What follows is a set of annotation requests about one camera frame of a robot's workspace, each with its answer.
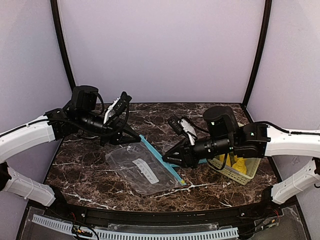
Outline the clear zip bag blue zipper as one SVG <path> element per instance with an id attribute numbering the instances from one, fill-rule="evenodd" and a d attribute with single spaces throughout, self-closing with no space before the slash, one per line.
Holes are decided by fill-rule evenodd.
<path id="1" fill-rule="evenodd" d="M 139 195 L 148 196 L 181 188 L 182 178 L 145 139 L 113 150 L 106 163 Z"/>

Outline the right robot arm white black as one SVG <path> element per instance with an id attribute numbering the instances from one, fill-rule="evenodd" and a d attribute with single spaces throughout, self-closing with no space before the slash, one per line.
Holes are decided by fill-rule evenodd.
<path id="1" fill-rule="evenodd" d="M 284 129 L 267 121 L 239 126 L 228 106 L 213 106 L 202 117 L 209 134 L 203 138 L 196 136 L 196 126 L 188 118 L 173 115 L 168 119 L 176 134 L 185 138 L 165 153 L 164 162 L 195 169 L 202 159 L 210 160 L 229 153 L 244 159 L 285 155 L 311 157 L 299 171 L 263 191 L 263 201 L 278 205 L 319 182 L 319 130 Z"/>

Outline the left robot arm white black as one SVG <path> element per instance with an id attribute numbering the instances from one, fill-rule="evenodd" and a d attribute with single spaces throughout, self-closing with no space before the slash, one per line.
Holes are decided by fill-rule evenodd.
<path id="1" fill-rule="evenodd" d="M 94 86 L 80 85 L 72 90 L 63 108 L 47 111 L 35 120 L 0 135 L 0 189 L 45 207 L 64 203 L 60 190 L 41 184 L 8 166 L 7 160 L 41 144 L 85 132 L 99 138 L 100 146 L 139 143 L 141 137 L 128 125 L 132 97 L 125 91 L 108 107 L 95 113 L 102 101 Z"/>

